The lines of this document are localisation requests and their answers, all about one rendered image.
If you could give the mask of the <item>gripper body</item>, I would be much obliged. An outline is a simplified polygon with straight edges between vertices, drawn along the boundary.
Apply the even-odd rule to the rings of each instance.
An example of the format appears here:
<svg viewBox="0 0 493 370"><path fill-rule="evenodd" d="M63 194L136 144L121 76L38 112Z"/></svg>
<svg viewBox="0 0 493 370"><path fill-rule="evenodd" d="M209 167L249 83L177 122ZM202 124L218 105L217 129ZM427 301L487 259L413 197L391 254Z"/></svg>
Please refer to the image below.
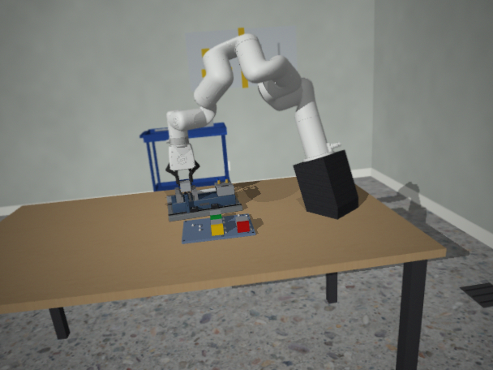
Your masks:
<svg viewBox="0 0 493 370"><path fill-rule="evenodd" d="M188 170L195 167L195 157L190 143L169 146L169 165L171 170Z"/></svg>

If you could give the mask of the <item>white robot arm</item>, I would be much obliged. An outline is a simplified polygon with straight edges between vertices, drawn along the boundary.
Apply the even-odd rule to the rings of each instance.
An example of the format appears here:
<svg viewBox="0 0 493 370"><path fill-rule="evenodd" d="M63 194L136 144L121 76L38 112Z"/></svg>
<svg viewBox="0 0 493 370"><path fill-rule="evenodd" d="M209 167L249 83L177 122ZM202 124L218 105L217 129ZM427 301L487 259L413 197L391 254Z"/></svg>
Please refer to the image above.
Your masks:
<svg viewBox="0 0 493 370"><path fill-rule="evenodd" d="M167 113L167 144L188 144L188 130L205 127L214 119L216 103L234 81L229 60L236 57L245 78L258 84L260 96L273 109L282 111L298 106L294 119L306 155L303 162L333 154L332 150L341 146L340 142L330 144L326 140L312 82L308 78L301 78L282 55L272 57L271 62L266 61L259 39L250 33L225 41L205 53L203 62L206 76L194 92L195 101L201 107Z"/></svg>

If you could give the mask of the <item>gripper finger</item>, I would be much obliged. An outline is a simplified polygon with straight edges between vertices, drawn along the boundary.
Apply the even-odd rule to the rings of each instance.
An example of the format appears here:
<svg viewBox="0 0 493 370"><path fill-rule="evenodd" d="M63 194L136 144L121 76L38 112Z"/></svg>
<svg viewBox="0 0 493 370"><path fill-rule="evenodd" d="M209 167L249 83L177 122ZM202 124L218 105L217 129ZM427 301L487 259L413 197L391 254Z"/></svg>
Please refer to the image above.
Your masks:
<svg viewBox="0 0 493 370"><path fill-rule="evenodd" d="M178 184L178 186L180 187L180 181L179 181L179 176L178 176L178 170L175 170L175 171L172 171L169 169L170 166L169 164L167 165L165 171L171 173L175 178L176 178L176 184ZM175 173L174 173L175 172Z"/></svg>
<svg viewBox="0 0 493 370"><path fill-rule="evenodd" d="M193 174L195 173L195 171L200 168L200 165L199 163L195 160L195 167L193 169L188 169L189 170L189 180L190 180L190 183L192 185L192 182L193 182Z"/></svg>

